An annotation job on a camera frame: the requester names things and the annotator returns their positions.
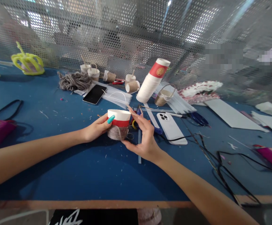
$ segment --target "twine handle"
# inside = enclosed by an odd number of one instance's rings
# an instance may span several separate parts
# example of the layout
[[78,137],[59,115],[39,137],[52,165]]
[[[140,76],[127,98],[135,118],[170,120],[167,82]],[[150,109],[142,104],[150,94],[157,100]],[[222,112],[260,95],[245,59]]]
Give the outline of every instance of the twine handle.
[[94,64],[94,65],[96,66],[96,73],[97,73],[97,65],[96,65],[96,63],[90,63],[90,66],[91,66],[92,64]]
[[[159,93],[161,93],[161,91],[163,90],[163,88],[165,88],[165,87],[168,86],[168,85],[170,85],[170,84],[167,84],[167,85],[165,85],[164,87],[162,87],[162,89],[159,91]],[[170,96],[170,97],[172,97],[173,94],[174,94],[174,92],[176,91],[176,86],[175,86],[174,84],[173,84],[172,86],[173,86],[174,90],[173,90],[173,92],[171,93],[171,96]]]

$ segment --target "red label on cup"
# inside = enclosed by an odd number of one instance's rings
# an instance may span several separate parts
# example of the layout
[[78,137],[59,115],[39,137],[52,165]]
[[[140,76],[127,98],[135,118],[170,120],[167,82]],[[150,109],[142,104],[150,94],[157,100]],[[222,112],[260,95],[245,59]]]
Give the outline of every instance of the red label on cup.
[[130,121],[121,121],[121,120],[113,120],[112,125],[118,126],[118,127],[128,127]]
[[162,65],[160,65],[160,64],[158,64],[158,63],[155,62],[155,64],[152,66],[152,68],[149,71],[149,73],[151,75],[153,75],[154,77],[163,78],[167,69],[168,69],[168,67],[162,66]]

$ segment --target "metal mesh wall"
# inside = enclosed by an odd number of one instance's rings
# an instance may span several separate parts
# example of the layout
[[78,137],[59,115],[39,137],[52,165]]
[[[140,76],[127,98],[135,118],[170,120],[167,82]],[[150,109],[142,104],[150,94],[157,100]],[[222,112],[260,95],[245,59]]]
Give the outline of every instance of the metal mesh wall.
[[[225,100],[272,102],[272,60],[260,60],[272,59],[272,0],[0,0],[0,59],[19,52],[16,41],[46,67],[79,69],[83,55],[142,82],[161,57],[179,89],[218,80]],[[213,65],[206,44],[226,48]]]

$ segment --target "table edge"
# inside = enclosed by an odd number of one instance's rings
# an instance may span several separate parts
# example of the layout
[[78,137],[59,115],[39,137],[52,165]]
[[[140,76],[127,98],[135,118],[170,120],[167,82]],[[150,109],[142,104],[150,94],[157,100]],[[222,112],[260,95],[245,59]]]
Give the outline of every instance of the table edge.
[[[236,195],[241,203],[255,203],[247,195]],[[272,204],[272,195],[256,195],[262,204]],[[0,200],[0,209],[116,209],[116,208],[195,208],[191,201],[124,201],[124,200],[86,200],[86,201],[39,201],[39,200]]]

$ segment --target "blue table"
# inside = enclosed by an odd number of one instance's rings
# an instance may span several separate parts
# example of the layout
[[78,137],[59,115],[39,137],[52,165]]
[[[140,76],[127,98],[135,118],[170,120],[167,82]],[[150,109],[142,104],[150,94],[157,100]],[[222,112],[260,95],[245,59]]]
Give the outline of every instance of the blue table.
[[[103,115],[108,109],[121,109],[106,100],[101,100],[95,106],[90,105],[82,102],[81,96],[58,89],[59,78],[56,72],[55,69],[46,69],[44,75],[33,77],[23,75],[15,67],[0,67],[0,108],[15,99],[24,101],[19,114],[14,118],[18,127],[0,148],[78,130],[90,125],[98,118],[97,115]],[[156,108],[153,99],[148,104]],[[229,104],[247,113],[255,111],[251,106]],[[137,105],[133,96],[131,106]],[[0,119],[7,118],[14,109],[15,106],[1,113]],[[272,132],[233,129],[208,107],[196,106],[196,109],[212,128],[199,127],[191,120],[185,120],[185,123],[193,133],[201,132],[210,137],[205,138],[209,151],[240,152],[266,163],[259,155],[229,138],[229,135],[245,145],[272,147]],[[175,120],[183,134],[190,135],[181,118]],[[133,142],[137,143],[137,132],[134,132],[134,136]],[[156,140],[174,159],[231,198],[192,138],[186,146],[170,145],[160,137],[156,137]],[[228,142],[238,149],[231,149]],[[272,201],[272,172],[241,156],[225,155],[225,158],[224,164],[246,188],[261,201]],[[248,201],[245,198],[246,192],[229,176],[225,175],[225,178],[240,201]],[[187,207],[192,206],[192,203],[161,169],[146,160],[138,164],[137,155],[107,135],[46,159],[0,185],[0,208],[134,208],[157,205]]]

